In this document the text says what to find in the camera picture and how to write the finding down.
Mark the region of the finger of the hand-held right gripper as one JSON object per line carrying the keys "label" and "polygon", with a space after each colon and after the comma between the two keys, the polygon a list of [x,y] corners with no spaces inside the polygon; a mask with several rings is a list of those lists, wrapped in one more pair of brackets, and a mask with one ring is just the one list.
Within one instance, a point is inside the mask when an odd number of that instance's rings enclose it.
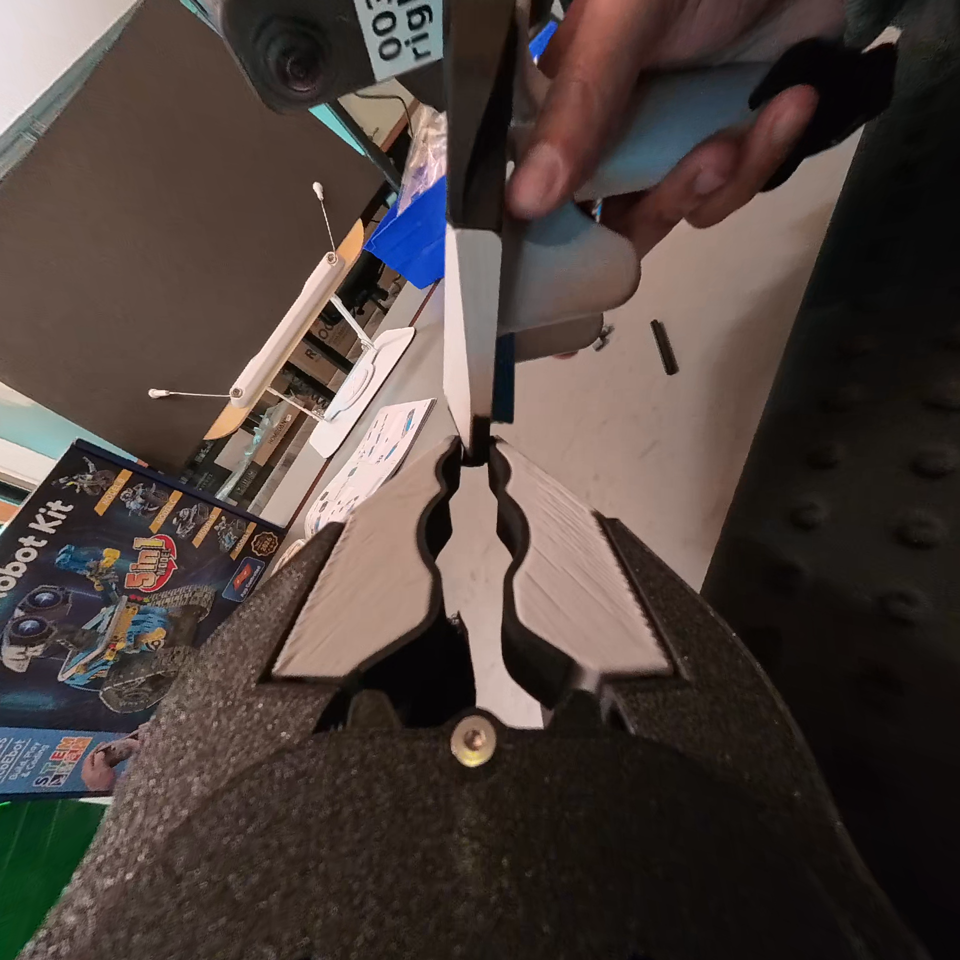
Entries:
{"label": "finger of the hand-held right gripper", "polygon": [[493,232],[448,226],[444,237],[442,390],[464,445],[489,442],[502,246]]}

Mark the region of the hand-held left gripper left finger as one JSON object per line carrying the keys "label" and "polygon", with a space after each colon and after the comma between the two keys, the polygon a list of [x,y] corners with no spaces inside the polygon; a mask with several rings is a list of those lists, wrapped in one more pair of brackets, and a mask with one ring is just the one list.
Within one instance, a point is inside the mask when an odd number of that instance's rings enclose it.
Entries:
{"label": "hand-held left gripper left finger", "polygon": [[332,550],[279,649],[271,676],[343,682],[436,625],[444,612],[437,559],[452,535],[462,441],[449,436],[405,462],[363,500]]}

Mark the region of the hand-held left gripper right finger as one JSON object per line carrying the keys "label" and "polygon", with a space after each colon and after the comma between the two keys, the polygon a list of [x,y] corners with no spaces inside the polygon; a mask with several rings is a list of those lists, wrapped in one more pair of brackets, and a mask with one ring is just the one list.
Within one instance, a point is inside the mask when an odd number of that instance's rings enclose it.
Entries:
{"label": "hand-held left gripper right finger", "polygon": [[554,710],[573,690],[670,677],[669,651],[601,515],[503,439],[490,442],[487,476],[510,554],[501,621],[510,678]]}

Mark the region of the grey desk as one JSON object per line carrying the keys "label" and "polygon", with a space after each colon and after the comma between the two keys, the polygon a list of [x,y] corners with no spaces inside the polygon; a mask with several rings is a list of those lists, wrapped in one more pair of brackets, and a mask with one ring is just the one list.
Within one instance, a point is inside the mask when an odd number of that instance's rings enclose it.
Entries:
{"label": "grey desk", "polygon": [[[704,230],[679,224],[642,262],[636,294],[606,314],[599,351],[516,368],[513,424],[494,432],[601,514],[619,519],[694,589],[714,555],[752,439],[808,287],[862,128],[805,161],[778,189]],[[406,287],[386,329],[414,340],[336,455],[307,441],[270,499],[289,521],[279,553],[358,447],[381,406],[436,398],[404,466],[456,432],[442,389],[445,283]],[[667,374],[651,322],[678,362]],[[468,631],[478,706],[513,727],[543,725],[540,705],[500,652],[501,579],[485,470],[467,469],[438,559],[445,606]]]}

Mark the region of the person's right hand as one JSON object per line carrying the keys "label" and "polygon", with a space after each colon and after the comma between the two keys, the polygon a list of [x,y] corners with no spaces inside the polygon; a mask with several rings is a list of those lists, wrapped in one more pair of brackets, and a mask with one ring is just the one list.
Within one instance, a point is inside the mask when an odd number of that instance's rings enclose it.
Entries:
{"label": "person's right hand", "polygon": [[[552,79],[508,186],[513,216],[536,219],[594,174],[642,76],[714,62],[774,61],[795,43],[844,32],[841,1],[573,2],[547,49]],[[650,191],[606,201],[602,222],[646,257],[673,229],[715,226],[743,208],[810,124],[816,91],[794,86],[748,126],[699,144]]]}

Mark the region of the clear plastic parts bags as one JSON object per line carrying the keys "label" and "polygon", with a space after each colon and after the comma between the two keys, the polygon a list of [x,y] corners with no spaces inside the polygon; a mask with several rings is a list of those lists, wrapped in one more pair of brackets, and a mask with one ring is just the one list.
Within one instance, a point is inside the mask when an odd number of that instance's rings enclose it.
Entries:
{"label": "clear plastic parts bags", "polygon": [[448,172],[447,114],[425,103],[414,114],[413,132],[395,212],[401,216],[414,200],[446,176]]}

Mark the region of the blue bin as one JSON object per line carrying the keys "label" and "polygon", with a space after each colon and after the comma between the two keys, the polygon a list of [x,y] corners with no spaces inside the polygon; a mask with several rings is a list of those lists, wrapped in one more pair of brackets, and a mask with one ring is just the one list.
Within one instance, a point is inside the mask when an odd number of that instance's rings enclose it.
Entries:
{"label": "blue bin", "polygon": [[447,178],[441,177],[402,211],[395,204],[364,245],[407,282],[425,289],[446,272]]}

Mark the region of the sticker sheet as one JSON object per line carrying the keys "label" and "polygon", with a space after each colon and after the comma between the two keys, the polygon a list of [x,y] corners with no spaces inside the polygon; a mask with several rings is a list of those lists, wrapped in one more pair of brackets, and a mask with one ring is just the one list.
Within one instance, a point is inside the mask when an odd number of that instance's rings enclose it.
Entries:
{"label": "sticker sheet", "polygon": [[328,523],[344,522],[397,473],[436,403],[436,398],[409,401],[376,413],[358,447],[306,511],[305,539]]}

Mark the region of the robot kit box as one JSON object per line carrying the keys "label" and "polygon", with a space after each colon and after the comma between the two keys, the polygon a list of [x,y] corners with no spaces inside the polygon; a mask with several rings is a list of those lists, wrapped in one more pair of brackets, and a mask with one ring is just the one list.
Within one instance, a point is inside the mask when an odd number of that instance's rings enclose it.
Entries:
{"label": "robot kit box", "polygon": [[1,797],[108,796],[284,532],[83,439],[1,536]]}

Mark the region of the black studded mat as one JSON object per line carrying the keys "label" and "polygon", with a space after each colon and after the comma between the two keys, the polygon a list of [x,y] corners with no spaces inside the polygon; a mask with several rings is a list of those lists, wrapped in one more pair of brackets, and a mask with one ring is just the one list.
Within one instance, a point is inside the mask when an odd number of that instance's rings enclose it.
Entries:
{"label": "black studded mat", "polygon": [[796,720],[861,858],[959,955],[958,2],[897,26],[702,595]]}

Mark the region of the dark partition panel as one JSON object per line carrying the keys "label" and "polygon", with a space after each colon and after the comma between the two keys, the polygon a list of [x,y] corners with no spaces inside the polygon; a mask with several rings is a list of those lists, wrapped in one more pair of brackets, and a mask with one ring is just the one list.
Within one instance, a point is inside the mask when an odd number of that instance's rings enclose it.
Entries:
{"label": "dark partition panel", "polygon": [[181,2],[144,2],[2,180],[2,383],[171,473],[386,180],[271,111]]}

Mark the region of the green bin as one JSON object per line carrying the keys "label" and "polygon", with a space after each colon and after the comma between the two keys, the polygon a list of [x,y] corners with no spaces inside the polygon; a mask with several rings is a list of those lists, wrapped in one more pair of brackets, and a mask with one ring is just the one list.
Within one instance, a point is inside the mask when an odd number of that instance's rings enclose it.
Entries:
{"label": "green bin", "polygon": [[16,958],[87,852],[107,806],[75,799],[1,805],[1,957]]}

